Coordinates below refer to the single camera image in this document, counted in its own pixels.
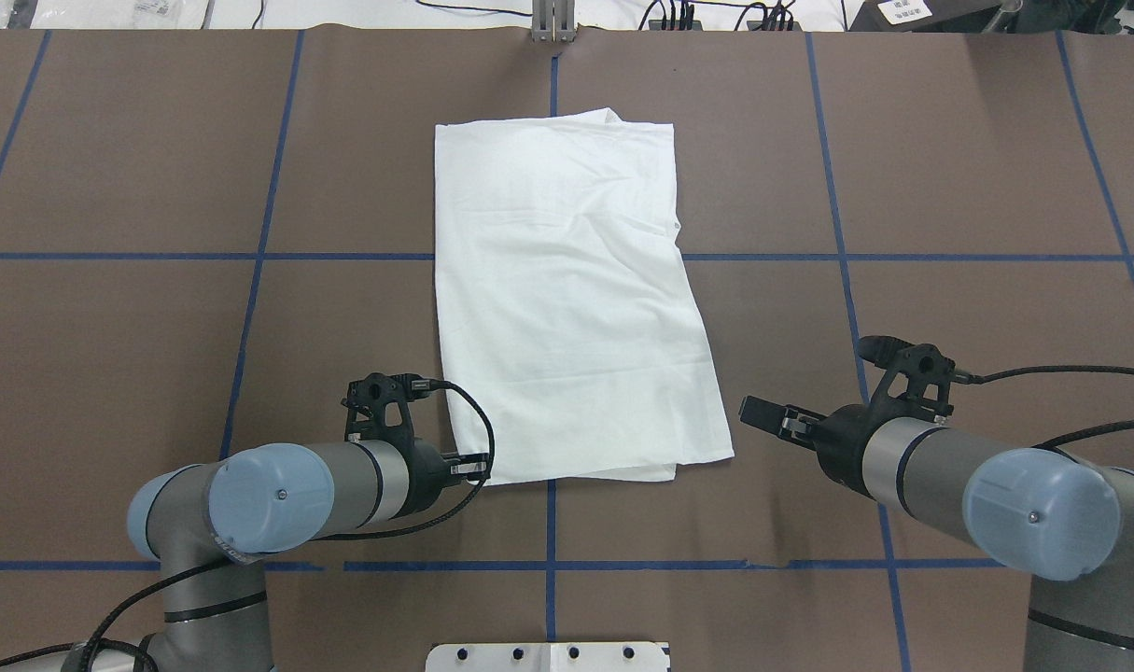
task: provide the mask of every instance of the fabric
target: fabric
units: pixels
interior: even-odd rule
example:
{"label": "fabric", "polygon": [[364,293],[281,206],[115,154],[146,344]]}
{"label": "fabric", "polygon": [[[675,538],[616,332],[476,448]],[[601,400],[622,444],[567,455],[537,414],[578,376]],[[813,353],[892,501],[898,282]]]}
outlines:
{"label": "fabric", "polygon": [[[733,456],[675,246],[674,127],[612,110],[435,129],[445,377],[496,431],[490,484],[669,480]],[[462,452],[486,450],[451,395]]]}

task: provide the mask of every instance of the table surface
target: table surface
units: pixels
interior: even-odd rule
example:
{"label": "table surface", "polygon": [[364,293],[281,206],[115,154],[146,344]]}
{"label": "table surface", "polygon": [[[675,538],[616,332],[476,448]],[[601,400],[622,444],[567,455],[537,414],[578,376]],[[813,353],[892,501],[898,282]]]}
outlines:
{"label": "table surface", "polygon": [[[1134,366],[1134,71],[1109,77],[1132,61],[1134,39],[1074,34],[0,31],[0,656],[85,638],[153,580],[124,535],[144,480],[336,439],[348,380],[439,373],[435,124],[675,124],[730,418],[746,393],[860,400],[865,333],[978,373]],[[1134,378],[955,401],[1027,443],[1134,417]],[[452,446],[441,400],[414,420]],[[687,671],[1019,669],[1026,577],[733,435],[672,484],[499,486],[421,535],[282,554],[281,670],[627,638]],[[1134,433],[1077,450],[1134,468]]]}

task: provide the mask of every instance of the white metal plate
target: white metal plate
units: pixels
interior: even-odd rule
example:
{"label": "white metal plate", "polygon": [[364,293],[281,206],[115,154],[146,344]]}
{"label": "white metal plate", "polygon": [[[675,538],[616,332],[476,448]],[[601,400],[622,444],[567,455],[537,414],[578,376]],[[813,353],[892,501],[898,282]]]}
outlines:
{"label": "white metal plate", "polygon": [[665,643],[440,645],[425,672],[669,672],[669,650]]}

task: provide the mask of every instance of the black hole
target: black hole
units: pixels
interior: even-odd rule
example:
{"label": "black hole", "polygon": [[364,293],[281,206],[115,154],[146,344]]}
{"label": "black hole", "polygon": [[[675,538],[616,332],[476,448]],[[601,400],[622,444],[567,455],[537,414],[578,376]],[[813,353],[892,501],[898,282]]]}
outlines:
{"label": "black hole", "polygon": [[390,405],[383,407],[383,424],[387,426],[400,426],[404,424],[404,418],[400,417],[400,405],[397,401],[391,401]]}

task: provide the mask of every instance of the white bracket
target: white bracket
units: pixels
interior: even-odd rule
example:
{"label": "white bracket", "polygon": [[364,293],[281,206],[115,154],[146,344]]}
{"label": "white bracket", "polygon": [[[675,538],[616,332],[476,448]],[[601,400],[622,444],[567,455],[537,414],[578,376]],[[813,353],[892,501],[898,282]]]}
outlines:
{"label": "white bracket", "polygon": [[669,672],[665,643],[440,645],[425,672]]}
{"label": "white bracket", "polygon": [[533,0],[533,41],[574,42],[575,0]]}

